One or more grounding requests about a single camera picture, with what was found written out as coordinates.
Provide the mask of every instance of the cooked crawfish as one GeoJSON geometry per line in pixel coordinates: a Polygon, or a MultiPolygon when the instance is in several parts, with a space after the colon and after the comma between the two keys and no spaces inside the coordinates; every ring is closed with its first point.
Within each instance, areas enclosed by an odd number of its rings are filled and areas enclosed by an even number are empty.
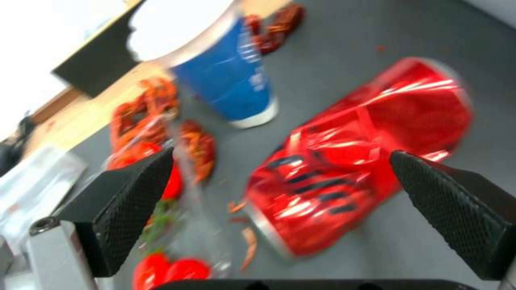
{"type": "Polygon", "coordinates": [[[118,106],[111,119],[114,153],[137,137],[141,141],[161,144],[166,139],[165,125],[155,117],[164,113],[176,116],[179,112],[178,91],[174,83],[159,77],[144,79],[140,84],[146,88],[145,92],[133,102],[118,106]]]}
{"type": "Polygon", "coordinates": [[[215,164],[215,141],[202,127],[192,120],[181,124],[181,139],[193,161],[196,181],[205,180],[215,164]]]}
{"type": "Polygon", "coordinates": [[[246,17],[246,25],[250,28],[252,34],[252,42],[256,48],[263,54],[271,53],[277,50],[304,19],[305,9],[299,4],[289,4],[278,11],[272,24],[266,28],[266,32],[262,32],[262,19],[258,15],[249,15],[246,17]]]}

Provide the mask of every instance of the plastic bag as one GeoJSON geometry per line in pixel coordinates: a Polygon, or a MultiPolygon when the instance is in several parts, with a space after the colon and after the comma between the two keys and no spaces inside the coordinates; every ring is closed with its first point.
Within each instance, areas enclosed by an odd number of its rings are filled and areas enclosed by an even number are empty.
{"type": "MultiPolygon", "coordinates": [[[[202,279],[204,276],[198,272],[185,270],[195,268],[192,263],[202,268],[199,271],[203,271],[206,278],[227,277],[231,266],[231,252],[221,229],[213,223],[213,219],[209,217],[209,209],[203,204],[202,188],[197,180],[195,165],[180,137],[180,126],[170,115],[157,116],[147,128],[153,130],[156,124],[166,129],[161,143],[155,144],[156,149],[174,146],[174,168],[178,165],[181,168],[181,185],[178,187],[182,192],[174,196],[176,198],[164,195],[143,230],[138,242],[142,260],[133,273],[134,289],[154,287],[174,280],[202,279]],[[154,278],[149,278],[153,271],[159,273],[154,273],[154,278]]],[[[140,146],[141,136],[148,136],[147,133],[143,129],[123,149],[110,156],[103,167],[109,168],[113,160],[120,160],[121,156],[132,155],[131,150],[140,146]]]]}
{"type": "Polygon", "coordinates": [[[393,150],[439,161],[472,112],[449,69],[403,59],[294,129],[252,173],[246,210],[286,256],[334,244],[400,189],[393,150]]]}
{"type": "Polygon", "coordinates": [[[30,225],[54,211],[85,169],[72,153],[45,146],[0,178],[0,235],[14,254],[30,225]]]}

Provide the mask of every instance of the gray mat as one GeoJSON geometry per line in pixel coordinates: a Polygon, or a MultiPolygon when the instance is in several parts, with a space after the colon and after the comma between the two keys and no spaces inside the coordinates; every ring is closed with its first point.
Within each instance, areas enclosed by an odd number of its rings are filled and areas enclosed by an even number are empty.
{"type": "MultiPolygon", "coordinates": [[[[200,121],[217,139],[217,167],[205,195],[232,243],[233,277],[439,278],[495,289],[497,283],[480,281],[448,248],[405,193],[319,255],[287,263],[260,240],[250,268],[238,270],[246,245],[241,227],[228,223],[226,204],[242,196],[249,173],[298,124],[405,56],[448,64],[463,77],[473,99],[474,124],[446,163],[481,172],[516,192],[515,30],[460,1],[299,2],[307,7],[305,23],[265,58],[280,101],[280,114],[272,122],[249,130],[232,128],[181,90],[183,117],[200,121]],[[385,51],[377,52],[377,45],[385,51]]],[[[109,152],[107,128],[72,151],[98,168],[109,152]]],[[[116,288],[130,287],[136,260],[132,255],[117,274],[116,288]]]]}

